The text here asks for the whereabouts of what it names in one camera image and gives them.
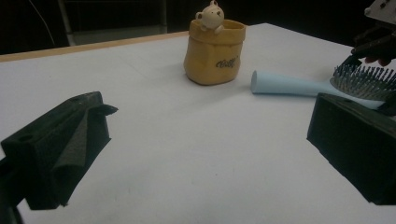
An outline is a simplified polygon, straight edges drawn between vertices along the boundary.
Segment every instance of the yellow ceramic pot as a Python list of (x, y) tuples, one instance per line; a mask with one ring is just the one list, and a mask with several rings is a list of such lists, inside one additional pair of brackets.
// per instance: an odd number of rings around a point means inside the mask
[(238, 74), (246, 26), (230, 20), (225, 20), (223, 26), (216, 35), (213, 30), (203, 31), (198, 20), (190, 24), (184, 69), (187, 77), (198, 84), (216, 85)]

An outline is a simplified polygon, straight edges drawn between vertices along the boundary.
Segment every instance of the hairbrush bristles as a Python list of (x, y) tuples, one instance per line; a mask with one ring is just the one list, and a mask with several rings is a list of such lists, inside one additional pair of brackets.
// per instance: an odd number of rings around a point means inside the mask
[(385, 101), (387, 96), (396, 91), (396, 74), (393, 69), (341, 65), (335, 67), (331, 83), (348, 95)]

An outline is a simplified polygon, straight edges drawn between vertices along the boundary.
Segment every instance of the ceramic animal figure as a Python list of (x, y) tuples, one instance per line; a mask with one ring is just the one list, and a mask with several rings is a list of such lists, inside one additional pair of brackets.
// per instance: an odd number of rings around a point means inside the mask
[(218, 34), (224, 29), (222, 25), (224, 12), (216, 1), (211, 1), (210, 5), (204, 8), (202, 12), (197, 12), (195, 19), (201, 22), (201, 29), (203, 31), (212, 29), (215, 31), (215, 34)]

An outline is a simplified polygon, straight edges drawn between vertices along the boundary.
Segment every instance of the hairbrush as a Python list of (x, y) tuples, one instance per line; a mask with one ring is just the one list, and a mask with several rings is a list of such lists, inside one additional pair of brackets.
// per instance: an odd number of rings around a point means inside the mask
[(250, 89), (255, 94), (294, 94), (317, 96), (328, 93), (376, 109), (396, 91), (396, 76), (392, 69), (340, 65), (332, 78), (324, 82), (254, 71)]

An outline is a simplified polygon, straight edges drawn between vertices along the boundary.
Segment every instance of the white table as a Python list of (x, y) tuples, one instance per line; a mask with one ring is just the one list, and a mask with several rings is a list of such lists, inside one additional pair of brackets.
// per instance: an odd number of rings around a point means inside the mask
[(22, 202), (27, 224), (395, 222), (394, 206), (367, 203), (305, 140), (315, 98), (249, 90), (254, 70), (325, 80), (350, 47), (249, 26), (237, 79), (203, 87), (185, 76), (187, 41), (0, 63), (1, 140), (85, 92), (119, 108), (69, 205)]

